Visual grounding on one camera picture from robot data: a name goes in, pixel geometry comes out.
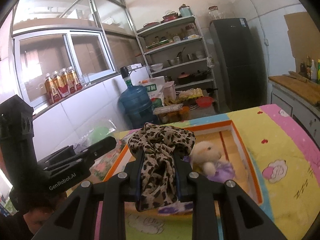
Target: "cartoon print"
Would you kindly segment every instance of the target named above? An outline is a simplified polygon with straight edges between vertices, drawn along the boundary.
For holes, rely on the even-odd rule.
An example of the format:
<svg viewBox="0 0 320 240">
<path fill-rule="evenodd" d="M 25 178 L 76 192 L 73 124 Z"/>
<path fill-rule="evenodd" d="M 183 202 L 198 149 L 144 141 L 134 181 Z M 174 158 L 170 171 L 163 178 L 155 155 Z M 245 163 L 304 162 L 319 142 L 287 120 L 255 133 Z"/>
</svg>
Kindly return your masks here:
<svg viewBox="0 0 320 240">
<path fill-rule="evenodd" d="M 279 111 L 279 114 L 281 115 L 281 116 L 283 116 L 283 117 L 289 117 L 290 115 L 288 115 L 284 110 L 280 110 Z"/>
<path fill-rule="evenodd" d="M 132 228 L 145 234 L 160 234 L 163 231 L 163 221 L 146 216 L 129 214 L 126 216 L 126 222 Z"/>
<path fill-rule="evenodd" d="M 268 167 L 263 170 L 262 175 L 270 183 L 276 183 L 286 176 L 287 169 L 288 166 L 285 164 L 285 160 L 276 160 L 273 163 L 269 163 Z"/>
</svg>

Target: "metal shelf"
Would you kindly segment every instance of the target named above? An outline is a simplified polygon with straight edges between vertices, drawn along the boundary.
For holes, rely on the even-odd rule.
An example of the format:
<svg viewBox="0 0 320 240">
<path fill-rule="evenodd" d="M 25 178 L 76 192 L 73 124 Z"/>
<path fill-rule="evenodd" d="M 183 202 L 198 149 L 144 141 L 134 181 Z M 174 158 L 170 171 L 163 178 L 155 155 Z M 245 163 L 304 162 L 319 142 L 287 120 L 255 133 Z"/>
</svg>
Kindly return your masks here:
<svg viewBox="0 0 320 240">
<path fill-rule="evenodd" d="M 212 82 L 213 80 L 214 80 L 213 78 L 208 78 L 208 79 L 204 79 L 204 80 L 200 80 L 200 81 L 194 81 L 191 83 L 187 83 L 184 85 L 178 85 L 178 86 L 175 86 L 175 88 L 178 89 L 178 88 L 183 88 L 183 87 L 189 87 L 189 86 L 193 86 L 193 85 L 197 85 L 197 84 L 201 84 L 201 83 Z"/>
<path fill-rule="evenodd" d="M 144 52 L 143 54 L 144 55 L 151 55 L 151 54 L 163 51 L 165 49 L 168 49 L 170 47 L 174 47 L 174 46 L 178 46 L 178 45 L 181 45 L 181 44 L 184 44 L 184 43 L 189 43 L 189 42 L 194 42 L 194 41 L 201 41 L 201 40 L 202 40 L 202 37 L 193 38 L 193 39 L 187 39 L 187 40 L 183 40 L 183 41 L 177 41 L 177 42 L 169 43 L 169 44 L 164 45 L 162 47 L 158 47 L 158 48 L 149 50 L 147 52 Z"/>
<path fill-rule="evenodd" d="M 165 29 L 168 29 L 168 28 L 172 28 L 172 27 L 175 27 L 175 26 L 188 24 L 188 23 L 194 23 L 194 22 L 195 22 L 195 17 L 193 15 L 192 16 L 187 16 L 187 17 L 182 17 L 182 18 L 178 18 L 178 19 L 166 22 L 166 23 L 158 24 L 156 26 L 153 26 L 153 27 L 150 27 L 150 28 L 148 28 L 146 30 L 138 32 L 137 36 L 146 37 L 146 36 L 148 36 L 148 35 L 150 35 L 152 33 L 155 33 L 155 32 L 159 32 L 159 31 L 162 31 L 162 30 L 165 30 Z"/>
<path fill-rule="evenodd" d="M 173 69 L 173 68 L 176 68 L 176 67 L 180 67 L 180 66 L 185 66 L 185 65 L 188 65 L 188 64 L 192 64 L 192 63 L 196 63 L 196 62 L 201 62 L 201 61 L 205 61 L 207 60 L 207 58 L 201 58 L 201 59 L 197 59 L 197 60 L 193 60 L 193 61 L 188 61 L 188 62 L 185 62 L 185 63 L 182 63 L 182 64 L 179 64 L 179 65 L 175 65 L 175 66 L 172 66 L 172 67 L 167 67 L 167 68 L 163 68 L 159 71 L 154 71 L 154 72 L 151 72 L 151 74 L 157 74 L 159 72 L 162 72 L 162 71 L 166 71 L 168 69 Z"/>
</svg>

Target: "electrical wire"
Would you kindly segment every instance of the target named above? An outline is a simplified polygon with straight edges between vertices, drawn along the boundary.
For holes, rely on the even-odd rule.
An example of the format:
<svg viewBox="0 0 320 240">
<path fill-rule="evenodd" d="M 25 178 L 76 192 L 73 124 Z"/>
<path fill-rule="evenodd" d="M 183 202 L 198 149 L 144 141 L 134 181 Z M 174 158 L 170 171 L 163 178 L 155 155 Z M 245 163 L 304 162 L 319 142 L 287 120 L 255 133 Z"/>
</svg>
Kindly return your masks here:
<svg viewBox="0 0 320 240">
<path fill-rule="evenodd" d="M 268 62 L 267 62 L 267 66 L 266 66 L 266 82 L 265 82 L 265 86 L 263 88 L 264 89 L 263 90 L 263 95 L 267 95 L 268 96 L 268 77 L 269 77 L 269 69 L 270 69 L 269 43 L 267 44 L 267 42 L 266 42 L 266 39 L 267 39 L 266 38 L 266 33 L 265 33 L 264 29 L 263 29 L 262 21 L 261 21 L 261 18 L 259 16 L 258 10 L 257 10 L 256 6 L 254 5 L 253 1 L 250 0 L 250 2 L 252 3 L 254 9 L 257 12 L 257 16 L 258 16 L 258 19 L 259 19 L 259 22 L 260 22 L 262 33 L 263 33 L 263 41 L 264 41 L 263 43 L 264 43 L 264 45 L 266 46 L 266 49 L 267 49 Z"/>
</svg>

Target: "cardboard box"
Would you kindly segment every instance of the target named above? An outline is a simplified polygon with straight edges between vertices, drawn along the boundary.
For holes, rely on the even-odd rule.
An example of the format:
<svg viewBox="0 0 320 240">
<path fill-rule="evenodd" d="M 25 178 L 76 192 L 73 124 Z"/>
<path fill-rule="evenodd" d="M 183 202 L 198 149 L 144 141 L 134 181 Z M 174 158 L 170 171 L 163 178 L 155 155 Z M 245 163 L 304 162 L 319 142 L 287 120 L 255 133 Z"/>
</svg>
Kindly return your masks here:
<svg viewBox="0 0 320 240">
<path fill-rule="evenodd" d="M 284 19 L 288 26 L 292 56 L 296 62 L 296 72 L 307 55 L 314 59 L 316 67 L 320 59 L 320 32 L 307 12 L 287 14 Z"/>
</svg>

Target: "teal container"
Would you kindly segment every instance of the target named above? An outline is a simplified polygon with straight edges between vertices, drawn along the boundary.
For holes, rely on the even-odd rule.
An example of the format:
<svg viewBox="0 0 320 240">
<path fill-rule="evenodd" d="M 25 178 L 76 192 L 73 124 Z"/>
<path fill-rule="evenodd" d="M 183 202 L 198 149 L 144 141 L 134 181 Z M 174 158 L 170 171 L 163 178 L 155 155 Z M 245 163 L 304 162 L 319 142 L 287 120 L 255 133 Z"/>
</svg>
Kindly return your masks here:
<svg viewBox="0 0 320 240">
<path fill-rule="evenodd" d="M 120 69 L 127 84 L 127 90 L 119 97 L 125 115 L 130 119 L 133 129 L 142 128 L 146 122 L 158 123 L 158 118 L 152 112 L 152 102 L 144 86 L 133 86 L 126 67 Z"/>
</svg>

